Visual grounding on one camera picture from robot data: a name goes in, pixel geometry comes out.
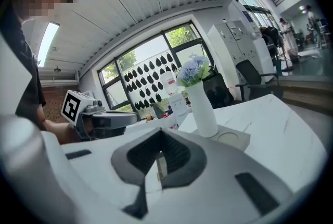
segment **paper sign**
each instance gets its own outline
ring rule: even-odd
[[[15,114],[31,78],[0,34],[0,114]]]
[[[233,22],[228,22],[228,26],[231,29],[235,29],[236,28],[236,26],[235,26],[235,24]]]

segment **brick wall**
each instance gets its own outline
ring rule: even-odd
[[[43,107],[43,111],[46,119],[49,119],[55,123],[68,122],[60,114],[63,100],[67,90],[80,91],[77,85],[75,86],[55,86],[55,87],[45,87],[43,89],[43,94],[46,100],[46,105]]]

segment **person's forearm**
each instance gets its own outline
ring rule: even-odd
[[[74,126],[70,123],[54,123],[46,119],[43,121],[43,125],[47,131],[55,134],[60,144],[80,141]]]

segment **man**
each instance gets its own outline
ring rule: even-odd
[[[322,48],[322,38],[321,38],[321,30],[318,25],[318,19],[315,17],[314,13],[311,10],[311,6],[307,5],[306,10],[308,11],[308,17],[312,23],[312,27],[314,32],[317,34],[317,47],[319,49]]]
[[[282,34],[284,34],[286,37],[286,40],[284,43],[284,46],[285,46],[284,49],[290,56],[290,59],[292,61],[296,61],[296,60],[298,60],[298,56],[297,56],[298,49],[297,49],[297,43],[296,43],[295,37],[293,36],[292,27],[283,18],[280,18],[280,23],[284,30],[282,32]]]
[[[69,123],[53,123],[45,118],[43,106],[46,104],[42,92],[37,69],[37,57],[33,55],[26,43],[22,24],[37,16],[47,16],[50,9],[57,4],[68,3],[72,0],[7,0],[5,11],[0,16],[0,31],[7,44],[32,75],[21,100],[16,114],[30,119],[41,130],[52,132],[60,144],[80,141],[73,125]]]

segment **person in white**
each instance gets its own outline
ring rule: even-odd
[[[298,49],[295,37],[293,36],[292,33],[292,27],[283,18],[280,18],[280,23],[283,28],[282,34],[284,34],[286,37],[285,50],[291,58],[297,59]]]
[[[314,13],[312,12],[310,5],[306,6],[306,10],[308,11],[308,17],[311,20],[313,30],[317,34],[317,47],[319,49],[321,49],[322,48],[322,38],[321,38],[321,30],[318,25],[318,19],[315,17]]]

